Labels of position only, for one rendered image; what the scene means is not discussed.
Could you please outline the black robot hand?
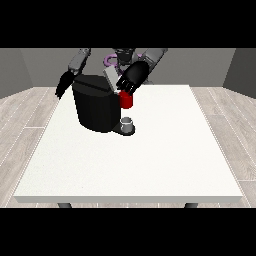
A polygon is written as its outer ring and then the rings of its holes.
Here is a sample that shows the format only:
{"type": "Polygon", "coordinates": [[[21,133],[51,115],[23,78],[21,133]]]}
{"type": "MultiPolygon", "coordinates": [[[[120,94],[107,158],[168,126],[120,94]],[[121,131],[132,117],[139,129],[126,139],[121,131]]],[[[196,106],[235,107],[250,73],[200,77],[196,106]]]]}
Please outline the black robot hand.
{"type": "Polygon", "coordinates": [[[141,86],[149,75],[149,65],[145,61],[136,61],[130,65],[116,83],[118,90],[124,90],[130,96],[141,86]]]}
{"type": "Polygon", "coordinates": [[[55,95],[61,99],[68,87],[74,82],[75,77],[78,75],[78,71],[68,70],[66,71],[59,80],[56,87],[55,95]]]}

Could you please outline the red pod holder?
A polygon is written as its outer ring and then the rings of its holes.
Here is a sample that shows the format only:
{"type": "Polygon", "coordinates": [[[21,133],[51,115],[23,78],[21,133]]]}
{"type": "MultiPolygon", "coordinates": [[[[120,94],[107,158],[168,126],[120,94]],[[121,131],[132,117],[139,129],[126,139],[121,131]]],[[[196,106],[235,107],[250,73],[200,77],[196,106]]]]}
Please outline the red pod holder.
{"type": "Polygon", "coordinates": [[[133,97],[125,92],[121,91],[119,93],[119,98],[120,98],[120,107],[123,109],[129,109],[133,106],[133,97]]]}

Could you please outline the black coffee machine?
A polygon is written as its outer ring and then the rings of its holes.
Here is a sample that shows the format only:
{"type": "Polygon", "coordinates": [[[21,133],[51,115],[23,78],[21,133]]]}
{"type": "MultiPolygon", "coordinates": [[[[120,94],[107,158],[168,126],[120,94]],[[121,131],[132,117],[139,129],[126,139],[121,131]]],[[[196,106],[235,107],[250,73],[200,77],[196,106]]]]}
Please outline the black coffee machine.
{"type": "Polygon", "coordinates": [[[116,132],[123,136],[135,133],[135,126],[129,133],[121,131],[121,110],[119,93],[115,94],[104,76],[78,75],[72,84],[72,91],[79,122],[85,128],[101,133],[116,132]]]}

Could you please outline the small grey cup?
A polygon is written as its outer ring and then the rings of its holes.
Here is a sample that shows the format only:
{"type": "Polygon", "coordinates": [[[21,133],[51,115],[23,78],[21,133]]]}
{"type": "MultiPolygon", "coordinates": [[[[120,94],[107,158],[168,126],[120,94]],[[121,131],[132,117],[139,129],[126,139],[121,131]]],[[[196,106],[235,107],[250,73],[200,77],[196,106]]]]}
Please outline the small grey cup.
{"type": "Polygon", "coordinates": [[[123,117],[120,120],[121,123],[121,131],[124,133],[129,133],[133,129],[133,121],[130,117],[123,117]]]}

